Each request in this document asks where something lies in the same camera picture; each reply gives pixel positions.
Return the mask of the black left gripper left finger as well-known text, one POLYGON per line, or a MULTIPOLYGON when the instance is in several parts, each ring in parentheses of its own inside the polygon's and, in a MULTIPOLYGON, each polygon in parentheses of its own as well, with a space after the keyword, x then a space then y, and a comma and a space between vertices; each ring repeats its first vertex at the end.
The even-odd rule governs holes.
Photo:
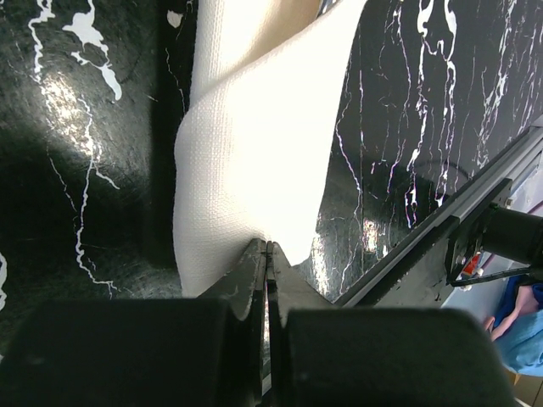
POLYGON ((254 239, 238 262, 199 296, 227 306, 220 353, 221 403, 262 399, 265 282, 266 243, 254 239))

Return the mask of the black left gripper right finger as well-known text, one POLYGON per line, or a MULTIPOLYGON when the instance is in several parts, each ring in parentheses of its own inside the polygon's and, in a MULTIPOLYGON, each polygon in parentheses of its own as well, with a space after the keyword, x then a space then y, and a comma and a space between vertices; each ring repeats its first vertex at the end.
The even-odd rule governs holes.
POLYGON ((294 309, 326 309, 332 304, 290 265, 278 243, 266 244, 266 290, 271 356, 271 400, 282 403, 288 394, 290 363, 287 322, 294 309))

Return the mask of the white cloth napkin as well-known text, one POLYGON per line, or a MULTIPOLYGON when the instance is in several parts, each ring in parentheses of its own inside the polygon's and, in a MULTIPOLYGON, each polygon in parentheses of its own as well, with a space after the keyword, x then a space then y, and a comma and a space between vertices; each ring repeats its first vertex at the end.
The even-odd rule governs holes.
POLYGON ((311 252, 362 1, 202 1, 174 148, 173 246, 196 297, 255 238, 311 252))

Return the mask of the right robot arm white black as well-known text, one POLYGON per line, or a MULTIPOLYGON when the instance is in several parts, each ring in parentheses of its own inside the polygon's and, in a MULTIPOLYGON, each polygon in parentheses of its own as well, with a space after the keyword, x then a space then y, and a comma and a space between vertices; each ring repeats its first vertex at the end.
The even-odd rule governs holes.
POLYGON ((542 279, 542 218, 507 208, 511 189, 512 180, 502 179, 450 234, 445 255, 448 285, 467 287, 524 275, 542 279), (462 280, 461 273, 479 253, 494 254, 522 267, 462 280))

